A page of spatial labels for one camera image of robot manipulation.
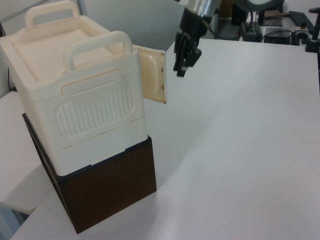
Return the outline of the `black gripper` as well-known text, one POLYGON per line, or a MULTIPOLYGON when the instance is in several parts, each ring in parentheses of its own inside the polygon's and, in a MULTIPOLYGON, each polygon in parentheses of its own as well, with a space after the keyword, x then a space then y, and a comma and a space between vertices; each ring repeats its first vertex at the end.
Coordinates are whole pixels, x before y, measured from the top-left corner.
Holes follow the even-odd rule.
POLYGON ((199 39, 208 31, 203 21, 210 24, 212 19, 212 16, 199 15, 184 8, 179 25, 182 32, 176 33, 174 43, 173 70, 176 71, 178 77, 184 77, 188 68, 193 67, 202 55, 202 51, 198 48, 199 39))

